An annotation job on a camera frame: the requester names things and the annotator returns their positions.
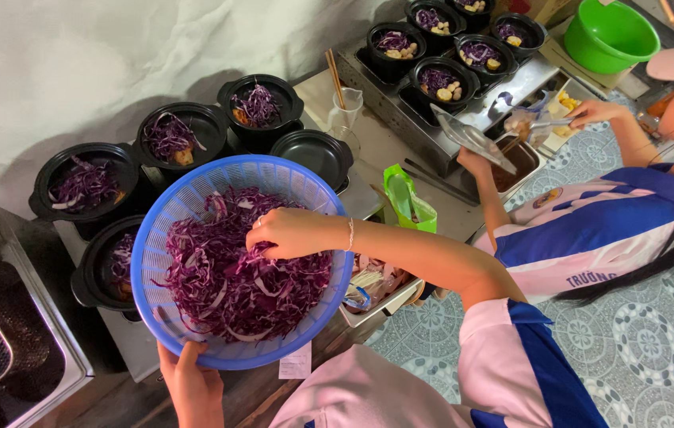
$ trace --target green plastic bag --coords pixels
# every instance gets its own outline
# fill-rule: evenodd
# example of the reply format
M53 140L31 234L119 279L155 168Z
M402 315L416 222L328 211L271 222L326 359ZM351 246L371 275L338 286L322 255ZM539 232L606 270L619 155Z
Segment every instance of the green plastic bag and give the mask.
M400 227L437 232L437 211L416 196L414 181L395 164L384 171L385 194L398 215Z

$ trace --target white wall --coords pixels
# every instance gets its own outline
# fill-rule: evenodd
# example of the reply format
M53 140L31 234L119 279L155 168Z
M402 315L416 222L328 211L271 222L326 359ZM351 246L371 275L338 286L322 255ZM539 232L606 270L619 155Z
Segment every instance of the white wall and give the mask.
M0 206L27 197L46 160L134 138L150 111L214 103L229 80L286 80L323 51L402 17L405 0L0 0Z

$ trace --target stainless steel stove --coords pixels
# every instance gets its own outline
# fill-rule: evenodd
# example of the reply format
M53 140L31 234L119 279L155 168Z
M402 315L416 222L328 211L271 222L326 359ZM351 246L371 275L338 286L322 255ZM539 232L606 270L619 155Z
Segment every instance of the stainless steel stove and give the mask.
M338 52L336 62L340 78L349 87L363 91L365 105L426 160L438 175L448 178L454 171L460 170L456 163L460 147L445 136L439 125L424 118L423 112L418 113L419 109L415 110L416 106L409 101L410 98L404 96L404 89L412 89L408 76L388 78L372 71L371 65L361 54L364 48L365 40L358 40ZM451 50L443 56L451 57L453 54ZM466 108L455 112L456 119L485 132L512 109L498 100L499 94L509 92L513 97L512 104L518 105L558 73L558 67L536 53L512 76L476 94L479 98L473 98Z
M306 129L319 129L307 113L303 113L301 121ZM230 139L237 138L230 130L228 133ZM156 187L164 188L165 183L161 182L159 172L157 174L153 170L146 172ZM348 216L355 219L368 219L382 209L383 203L377 193L353 168L348 171L347 181L348 185L339 193L339 199L342 200ZM54 225L73 263L77 266L88 242L80 238L73 223L60 220L54 222ZM142 321L130 321L124 312L99 308L99 313L109 333L113 336L134 381L141 382L155 373L160 367L160 361L157 358L157 342L147 326Z

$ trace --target multi-burner stove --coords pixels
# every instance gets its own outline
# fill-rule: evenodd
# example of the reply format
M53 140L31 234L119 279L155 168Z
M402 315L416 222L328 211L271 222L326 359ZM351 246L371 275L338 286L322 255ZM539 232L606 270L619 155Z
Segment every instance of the multi-burner stove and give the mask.
M450 58L453 55L454 50L449 50L440 56ZM340 50L336 62L342 81L363 91L364 104L424 158L438 175L449 178L454 171L460 170L456 163L460 147L445 136L429 106L422 106L421 99L412 93L414 88L407 73L374 70L364 39ZM512 104L518 105L557 73L558 67L551 65L540 53L535 53L522 61L516 73L483 85L464 108L451 114L486 131L512 109L498 100L499 94L509 92L513 97ZM460 186L454 181L451 184Z

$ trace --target black ceramic bowl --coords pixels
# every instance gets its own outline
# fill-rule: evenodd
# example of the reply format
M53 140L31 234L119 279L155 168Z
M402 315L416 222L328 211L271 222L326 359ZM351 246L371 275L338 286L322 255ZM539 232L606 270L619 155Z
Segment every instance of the black ceramic bowl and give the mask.
M316 130L299 130L276 141L271 156L288 159L312 170L332 189L337 190L353 164L350 147L334 137Z
M427 94L421 90L421 83L419 82L419 76L426 69L445 69L448 73L451 73L458 82L461 83L461 99L457 101L441 101L438 100L435 94ZM414 67L410 72L408 72L408 78L411 80L411 85L416 89L419 99L426 103L433 103L439 108L446 111L455 111L466 105L466 102L472 98L472 96L479 89L479 80L477 75L465 69L463 65L458 64L456 61L448 58L434 57L434 58L424 58L422 61Z
M518 32L524 34L524 37L522 37L522 44L515 46L507 43L506 38L501 37L498 33L498 27L502 24L511 24L517 28ZM533 21L525 15L506 12L503 15L498 15L493 23L490 24L490 34L492 34L494 38L504 42L506 47L508 47L514 54L514 57L519 60L534 54L540 49L540 47L543 46L543 43L546 42L548 32L543 25Z
M467 11L458 0L445 0L445 2L466 21L466 29L464 30L466 34L479 33L483 28L486 28L490 24L490 14L495 6L495 0L484 0L484 10L472 12Z
M410 43L417 44L416 54L412 59L396 59L385 55L383 50L377 48L377 43L382 40L388 31L400 31L406 34ZM427 53L427 41L421 32L411 24L405 22L392 22L374 25L366 34L366 46L369 48L371 63L383 73L404 75L408 73L419 59Z
M160 160L150 150L148 141L144 138L144 131L148 127L152 127L154 121L163 113L176 115L180 121L184 122L194 132L197 141L207 149L194 148L191 151L194 162L191 164L180 165L174 160L168 162ZM224 112L218 106L205 106L198 103L168 104L151 112L142 121L133 145L134 156L142 165L157 167L168 180L175 181L178 177L200 165L233 154L226 138L228 125L229 122L226 115L224 115Z
M109 162L112 165L118 189L125 192L117 203L114 199L105 200L100 205L81 212L66 212L52 208L49 189L66 178L75 166L71 156L76 156L94 165ZM96 232L108 224L133 214L146 213L157 199L156 190L139 168L132 154L132 147L125 143L87 142L74 145L60 151L47 160L36 176L33 193L28 198L30 209L39 219L53 222L68 220L74 222L80 237L93 238Z
M113 280L112 252L126 233L136 236L144 216L130 216L102 229L89 242L78 268L70 277L76 300L88 308L99 306L113 311L133 311L133 300L119 298L119 285Z
M441 22L448 23L450 34L436 34L424 28L416 20L416 13L421 9L435 10ZM465 20L456 11L438 0L414 0L406 3L406 21L416 27L427 41L427 54L439 55L454 47L454 35L464 31Z
M500 56L501 66L491 70L483 65L467 65L461 57L461 47L469 43L484 43L491 46ZM467 34L456 38L456 56L455 58L467 69L472 70L477 75L480 84L487 84L511 75L517 71L519 64L514 58L506 44L490 36L480 34Z
M231 98L237 95L240 99L247 99L256 84L268 89L279 107L279 117L261 128L242 124L232 113L237 103L231 101ZM224 83L218 91L218 103L230 122L231 130L253 153L268 153L276 140L289 131L290 125L300 119L305 107L289 83L272 75L247 75L234 82Z

